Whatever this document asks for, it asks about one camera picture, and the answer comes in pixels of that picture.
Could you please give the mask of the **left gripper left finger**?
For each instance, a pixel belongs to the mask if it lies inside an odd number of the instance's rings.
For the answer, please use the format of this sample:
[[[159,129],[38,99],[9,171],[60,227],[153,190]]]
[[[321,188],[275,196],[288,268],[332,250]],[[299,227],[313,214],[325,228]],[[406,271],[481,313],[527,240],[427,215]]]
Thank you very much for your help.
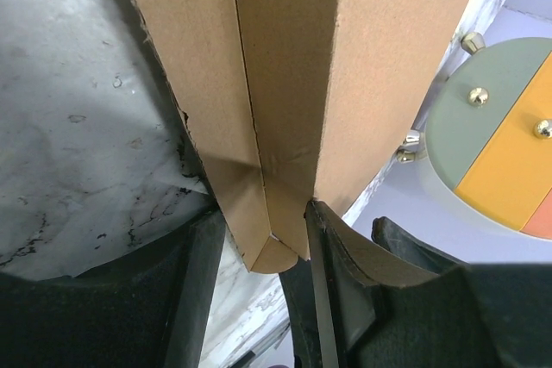
[[[208,210],[75,278],[3,274],[2,366],[198,366],[225,231]]]

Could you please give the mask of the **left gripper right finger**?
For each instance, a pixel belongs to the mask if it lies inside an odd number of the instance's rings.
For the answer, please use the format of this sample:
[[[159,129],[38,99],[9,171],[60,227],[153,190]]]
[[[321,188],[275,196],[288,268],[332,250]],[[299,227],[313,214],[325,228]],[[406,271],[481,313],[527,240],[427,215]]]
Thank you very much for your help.
[[[551,267],[460,261],[386,217],[370,238],[326,203],[280,274],[297,367],[548,367]]]

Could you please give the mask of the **brown cardboard box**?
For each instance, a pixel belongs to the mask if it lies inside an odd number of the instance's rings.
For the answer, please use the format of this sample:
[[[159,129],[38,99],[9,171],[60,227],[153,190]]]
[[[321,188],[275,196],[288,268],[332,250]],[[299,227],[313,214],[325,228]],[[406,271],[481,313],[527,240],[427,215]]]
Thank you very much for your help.
[[[244,265],[308,259],[402,142],[469,0],[134,0]]]

